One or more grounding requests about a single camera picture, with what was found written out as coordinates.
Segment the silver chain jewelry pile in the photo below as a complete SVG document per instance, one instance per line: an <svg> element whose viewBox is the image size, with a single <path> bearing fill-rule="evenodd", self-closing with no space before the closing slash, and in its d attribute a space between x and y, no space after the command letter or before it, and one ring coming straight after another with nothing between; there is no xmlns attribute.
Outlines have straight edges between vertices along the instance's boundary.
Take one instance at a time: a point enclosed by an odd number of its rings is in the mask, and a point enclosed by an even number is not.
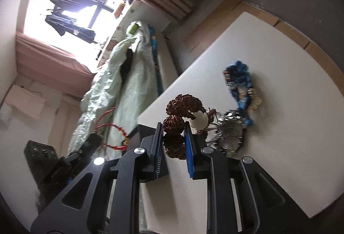
<svg viewBox="0 0 344 234"><path fill-rule="evenodd" d="M217 112L211 127L207 129L212 136L206 143L226 157L234 158L244 145L246 131L247 126L237 110Z"/></svg>

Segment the light green crumpled duvet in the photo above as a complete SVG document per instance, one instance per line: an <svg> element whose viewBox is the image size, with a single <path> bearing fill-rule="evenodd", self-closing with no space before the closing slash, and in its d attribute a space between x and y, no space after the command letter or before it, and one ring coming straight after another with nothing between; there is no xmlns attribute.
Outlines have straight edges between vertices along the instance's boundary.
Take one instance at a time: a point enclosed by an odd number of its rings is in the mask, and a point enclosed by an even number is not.
<svg viewBox="0 0 344 234"><path fill-rule="evenodd" d="M132 61L133 51L129 48L134 42L124 39L112 50L110 58L97 74L97 78L81 102L82 115L73 132L68 152L80 149L96 123L109 123L116 110L115 104L121 87L126 80Z"/></svg>

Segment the green bed sheet mattress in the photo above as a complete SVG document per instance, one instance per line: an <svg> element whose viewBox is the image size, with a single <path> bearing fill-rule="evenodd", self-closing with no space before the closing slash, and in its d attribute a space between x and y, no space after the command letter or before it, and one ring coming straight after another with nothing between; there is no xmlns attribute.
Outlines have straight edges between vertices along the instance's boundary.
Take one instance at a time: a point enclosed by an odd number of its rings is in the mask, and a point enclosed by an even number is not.
<svg viewBox="0 0 344 234"><path fill-rule="evenodd" d="M126 134L136 129L139 115L163 92L155 28L142 21L132 22L129 28L138 25L134 34L127 34L127 40L134 43L132 61L126 80L121 87L112 117L109 119Z"/></svg>

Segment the clothes drying rack outside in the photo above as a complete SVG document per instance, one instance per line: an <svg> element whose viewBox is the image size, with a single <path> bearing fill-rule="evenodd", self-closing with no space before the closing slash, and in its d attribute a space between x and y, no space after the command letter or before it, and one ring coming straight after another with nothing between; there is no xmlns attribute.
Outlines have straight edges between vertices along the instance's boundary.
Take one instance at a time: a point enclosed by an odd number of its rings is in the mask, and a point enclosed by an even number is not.
<svg viewBox="0 0 344 234"><path fill-rule="evenodd" d="M50 0L45 22L60 35L71 34L89 44L98 44L106 35L104 21L118 19L130 4L127 0Z"/></svg>

